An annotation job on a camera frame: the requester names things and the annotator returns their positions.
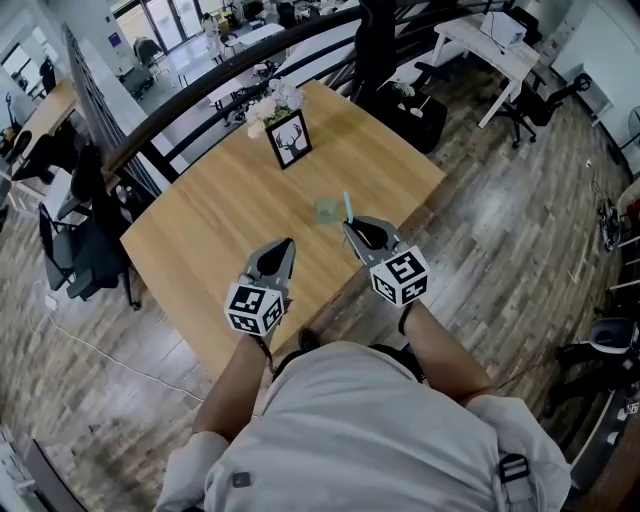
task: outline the blue straw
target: blue straw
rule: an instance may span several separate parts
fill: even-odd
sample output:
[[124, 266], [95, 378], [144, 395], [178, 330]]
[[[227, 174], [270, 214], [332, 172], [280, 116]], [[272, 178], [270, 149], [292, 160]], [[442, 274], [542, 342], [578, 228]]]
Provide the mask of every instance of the blue straw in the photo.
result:
[[351, 209], [351, 199], [349, 198], [349, 192], [346, 190], [342, 192], [344, 196], [344, 205], [347, 207], [347, 222], [351, 224], [353, 222], [353, 210]]

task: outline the storage box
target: storage box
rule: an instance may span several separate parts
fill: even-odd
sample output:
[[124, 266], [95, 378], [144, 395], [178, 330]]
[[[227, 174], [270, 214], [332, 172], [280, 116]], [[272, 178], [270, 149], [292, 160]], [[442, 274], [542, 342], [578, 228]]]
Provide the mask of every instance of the storage box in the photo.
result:
[[503, 48], [509, 48], [524, 39], [527, 29], [504, 12], [488, 12], [480, 30]]

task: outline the deer head picture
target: deer head picture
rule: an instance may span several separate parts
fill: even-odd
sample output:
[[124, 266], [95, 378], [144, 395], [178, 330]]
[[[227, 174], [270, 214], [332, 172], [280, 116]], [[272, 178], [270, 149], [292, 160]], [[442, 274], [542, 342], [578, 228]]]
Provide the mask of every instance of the deer head picture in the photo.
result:
[[279, 153], [282, 167], [293, 163], [311, 149], [307, 140], [304, 121], [296, 115], [284, 124], [273, 129], [270, 134], [274, 149]]

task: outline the electrical outlet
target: electrical outlet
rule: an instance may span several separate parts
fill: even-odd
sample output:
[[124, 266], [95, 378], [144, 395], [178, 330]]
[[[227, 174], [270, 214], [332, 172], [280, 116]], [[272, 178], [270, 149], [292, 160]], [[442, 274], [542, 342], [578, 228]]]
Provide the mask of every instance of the electrical outlet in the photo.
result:
[[58, 309], [58, 301], [56, 299], [54, 299], [51, 295], [46, 295], [44, 298], [44, 304], [45, 306], [47, 306], [51, 311], [55, 311], [56, 309]]

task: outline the wooden floor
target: wooden floor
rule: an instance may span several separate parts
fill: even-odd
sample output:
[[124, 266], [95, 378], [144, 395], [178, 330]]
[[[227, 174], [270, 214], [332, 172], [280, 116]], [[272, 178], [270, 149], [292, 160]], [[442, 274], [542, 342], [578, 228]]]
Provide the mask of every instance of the wooden floor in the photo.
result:
[[[620, 269], [616, 255], [601, 249], [592, 179], [614, 200], [628, 180], [573, 99], [538, 129], [536, 144], [518, 150], [508, 121], [494, 119], [480, 130], [497, 83], [469, 62], [446, 88], [433, 89], [449, 108], [431, 155], [447, 177], [403, 232], [431, 265], [432, 311], [496, 383], [507, 383], [502, 393], [522, 397], [538, 412], [556, 375], [545, 361], [558, 344], [584, 336], [592, 308]], [[0, 235], [0, 421], [19, 448], [31, 437], [47, 443], [89, 510], [150, 510], [168, 455], [187, 439], [198, 402], [60, 331], [46, 316], [46, 289], [38, 283], [44, 279], [36, 220], [12, 212]], [[210, 383], [198, 361], [148, 292], [138, 313], [120, 290], [88, 303], [55, 296], [52, 318], [69, 334], [139, 371], [206, 394]], [[360, 273], [313, 327], [325, 341], [401, 344], [397, 317]], [[526, 372], [538, 363], [544, 364]]]

